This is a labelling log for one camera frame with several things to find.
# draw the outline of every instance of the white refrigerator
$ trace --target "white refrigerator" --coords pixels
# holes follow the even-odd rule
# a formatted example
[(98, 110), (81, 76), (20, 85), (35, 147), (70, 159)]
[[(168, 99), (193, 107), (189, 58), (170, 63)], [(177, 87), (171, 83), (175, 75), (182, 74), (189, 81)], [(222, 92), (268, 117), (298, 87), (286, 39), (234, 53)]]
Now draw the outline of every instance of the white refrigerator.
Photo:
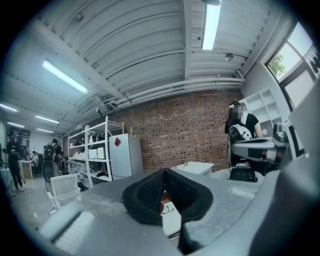
[(129, 134), (109, 137), (112, 179), (118, 180), (144, 171), (140, 138)]

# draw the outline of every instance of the fluorescent tube light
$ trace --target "fluorescent tube light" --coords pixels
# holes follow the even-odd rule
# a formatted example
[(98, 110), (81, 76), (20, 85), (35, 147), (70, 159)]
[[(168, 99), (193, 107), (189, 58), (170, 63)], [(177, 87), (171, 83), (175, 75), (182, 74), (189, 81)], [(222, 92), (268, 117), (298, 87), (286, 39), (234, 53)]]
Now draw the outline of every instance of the fluorescent tube light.
[(0, 103), (0, 107), (1, 107), (1, 108), (4, 108), (4, 109), (7, 109), (7, 110), (11, 110), (11, 111), (17, 112), (16, 109), (14, 109), (14, 108), (12, 108), (12, 107), (9, 107), (9, 106), (6, 106), (6, 105), (3, 105), (3, 104), (1, 104), (1, 103)]
[(202, 44), (203, 50), (212, 50), (214, 47), (221, 5), (222, 1), (221, 4), (218, 6), (209, 4), (207, 4), (206, 6), (206, 19), (204, 28), (204, 38)]
[(36, 115), (35, 117), (36, 117), (36, 118), (43, 119), (43, 120), (47, 120), (47, 121), (50, 121), (50, 122), (53, 122), (53, 123), (56, 123), (56, 124), (60, 124), (59, 121), (51, 120), (51, 119), (48, 119), (48, 118), (45, 118), (45, 117), (42, 117), (42, 116)]
[(83, 94), (87, 94), (89, 91), (83, 87), (81, 84), (67, 76), (65, 73), (61, 72), (55, 66), (50, 64), (48, 61), (43, 61), (42, 67), (48, 70), (50, 73), (54, 74), (56, 77), (60, 78), (62, 81), (65, 81), (67, 84), (71, 85), (73, 88), (77, 89), (78, 91), (82, 92)]
[(24, 126), (22, 126), (20, 124), (13, 123), (13, 122), (8, 122), (8, 124), (12, 125), (12, 126), (18, 126), (18, 127), (21, 127), (21, 128), (25, 128)]
[(43, 132), (47, 132), (47, 133), (54, 133), (53, 131), (50, 131), (50, 130), (42, 130), (42, 129), (39, 129), (39, 128), (37, 128), (37, 130), (39, 130), (39, 131), (43, 131)]

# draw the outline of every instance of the red diamond decoration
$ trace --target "red diamond decoration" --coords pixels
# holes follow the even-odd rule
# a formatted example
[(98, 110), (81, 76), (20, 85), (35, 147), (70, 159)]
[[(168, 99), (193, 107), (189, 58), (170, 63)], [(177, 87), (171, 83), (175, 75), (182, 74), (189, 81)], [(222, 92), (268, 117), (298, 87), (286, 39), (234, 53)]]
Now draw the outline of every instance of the red diamond decoration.
[(114, 142), (114, 145), (116, 145), (117, 147), (119, 147), (120, 142), (121, 142), (121, 140), (120, 140), (118, 137), (116, 137), (115, 142)]

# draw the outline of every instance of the gray floor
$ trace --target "gray floor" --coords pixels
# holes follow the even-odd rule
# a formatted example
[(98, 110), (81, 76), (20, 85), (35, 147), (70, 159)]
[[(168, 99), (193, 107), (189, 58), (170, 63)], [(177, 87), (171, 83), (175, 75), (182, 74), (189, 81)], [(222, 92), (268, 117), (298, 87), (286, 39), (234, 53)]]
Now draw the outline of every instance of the gray floor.
[(11, 198), (12, 209), (17, 217), (34, 230), (41, 227), (49, 218), (49, 212), (53, 208), (47, 196), (45, 180), (42, 176), (26, 179), (27, 189), (19, 191)]

